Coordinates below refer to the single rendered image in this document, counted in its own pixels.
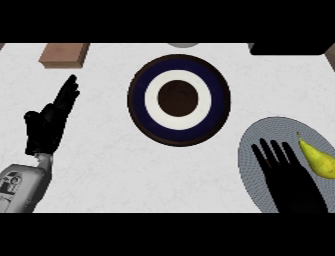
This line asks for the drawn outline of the yellow green pear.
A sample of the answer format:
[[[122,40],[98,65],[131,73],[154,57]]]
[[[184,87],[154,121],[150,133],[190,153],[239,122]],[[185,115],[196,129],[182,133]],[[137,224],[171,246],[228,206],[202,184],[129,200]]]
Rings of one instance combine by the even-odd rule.
[[[320,149],[317,149],[302,138],[299,138],[299,146],[304,152],[309,167],[314,173],[326,178],[335,179],[335,158]]]

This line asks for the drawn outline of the navy and white round plate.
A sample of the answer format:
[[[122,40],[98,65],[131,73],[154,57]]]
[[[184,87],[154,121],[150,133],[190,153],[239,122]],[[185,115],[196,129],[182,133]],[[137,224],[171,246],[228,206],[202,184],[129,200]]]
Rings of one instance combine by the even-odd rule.
[[[205,142],[222,129],[231,111],[221,71],[196,56],[162,56],[135,74],[128,107],[135,125],[159,143],[185,147]]]

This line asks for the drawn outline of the grey round placemat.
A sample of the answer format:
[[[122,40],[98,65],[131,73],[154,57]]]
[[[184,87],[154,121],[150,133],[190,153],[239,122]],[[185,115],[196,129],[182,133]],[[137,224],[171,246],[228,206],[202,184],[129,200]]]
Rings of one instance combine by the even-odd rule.
[[[335,213],[335,179],[320,177],[311,170],[306,157],[299,146],[299,136],[323,152],[335,158],[335,148],[321,133],[305,123],[287,117],[268,117],[252,124],[242,138],[239,147],[239,168],[246,190],[252,200],[264,213],[277,213],[278,208],[265,182],[265,175],[253,153],[252,145],[261,147],[261,139],[267,142],[275,140],[280,144],[287,142],[293,148],[298,159],[309,171],[323,197],[329,212]]]

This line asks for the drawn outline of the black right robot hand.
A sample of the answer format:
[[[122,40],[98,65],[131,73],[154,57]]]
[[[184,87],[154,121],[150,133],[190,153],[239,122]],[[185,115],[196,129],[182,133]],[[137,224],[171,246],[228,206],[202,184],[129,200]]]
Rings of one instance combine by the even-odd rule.
[[[321,191],[290,144],[261,139],[261,145],[253,144],[252,149],[278,212],[327,213]]]

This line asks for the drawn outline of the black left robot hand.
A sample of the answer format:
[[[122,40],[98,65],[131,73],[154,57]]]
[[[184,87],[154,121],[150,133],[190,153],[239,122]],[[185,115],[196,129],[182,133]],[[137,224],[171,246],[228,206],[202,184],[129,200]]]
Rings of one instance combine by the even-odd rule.
[[[29,111],[24,114],[29,136],[27,155],[55,153],[79,95],[78,76],[72,75],[61,87],[55,101],[47,104],[41,112]]]

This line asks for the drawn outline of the brown wooden block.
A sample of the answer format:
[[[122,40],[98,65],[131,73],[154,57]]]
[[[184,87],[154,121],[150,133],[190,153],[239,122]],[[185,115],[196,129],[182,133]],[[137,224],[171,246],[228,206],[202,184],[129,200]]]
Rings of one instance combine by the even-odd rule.
[[[45,68],[82,68],[89,43],[48,43],[39,62]]]

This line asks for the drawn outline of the black appliance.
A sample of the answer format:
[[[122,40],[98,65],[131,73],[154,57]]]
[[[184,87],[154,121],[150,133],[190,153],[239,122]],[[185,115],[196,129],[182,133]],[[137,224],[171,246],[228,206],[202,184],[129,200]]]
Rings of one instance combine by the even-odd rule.
[[[323,55],[332,43],[250,43],[252,55]]]

